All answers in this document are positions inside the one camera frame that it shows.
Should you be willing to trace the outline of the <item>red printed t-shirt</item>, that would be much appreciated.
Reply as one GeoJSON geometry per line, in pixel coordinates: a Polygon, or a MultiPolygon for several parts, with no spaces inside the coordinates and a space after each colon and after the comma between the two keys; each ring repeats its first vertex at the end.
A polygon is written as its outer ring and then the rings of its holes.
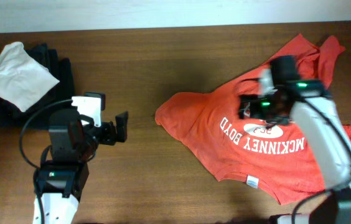
{"type": "MultiPolygon", "coordinates": [[[[298,35],[267,62],[211,93],[176,93],[157,109],[156,123],[188,147],[217,180],[245,182],[281,205],[300,201],[325,189],[307,138],[292,119],[289,125],[240,119],[239,96],[260,95],[261,71],[283,55],[294,57],[300,80],[319,80],[329,92],[343,51],[334,36],[316,46],[298,35]]],[[[351,140],[351,126],[342,126],[351,140]]]]}

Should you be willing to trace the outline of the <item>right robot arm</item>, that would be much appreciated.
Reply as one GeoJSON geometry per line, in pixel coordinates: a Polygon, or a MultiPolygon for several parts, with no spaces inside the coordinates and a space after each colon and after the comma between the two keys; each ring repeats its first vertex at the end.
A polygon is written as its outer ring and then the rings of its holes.
{"type": "Polygon", "coordinates": [[[313,211],[297,212],[312,200],[308,197],[290,215],[272,216],[271,223],[351,223],[351,140],[321,81],[267,83],[262,94],[242,94],[240,101],[251,104],[251,117],[270,124],[292,119],[307,138],[324,179],[325,189],[315,196],[327,198],[313,211]]]}

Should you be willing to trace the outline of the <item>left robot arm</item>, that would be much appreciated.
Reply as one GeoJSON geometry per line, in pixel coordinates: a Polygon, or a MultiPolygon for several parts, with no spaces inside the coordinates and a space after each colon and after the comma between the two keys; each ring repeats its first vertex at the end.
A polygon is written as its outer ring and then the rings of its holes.
{"type": "Polygon", "coordinates": [[[76,109],[62,109],[49,119],[50,145],[34,172],[33,223],[71,223],[89,176],[88,162],[99,145],[113,146],[127,139],[128,112],[116,122],[95,124],[76,109]]]}

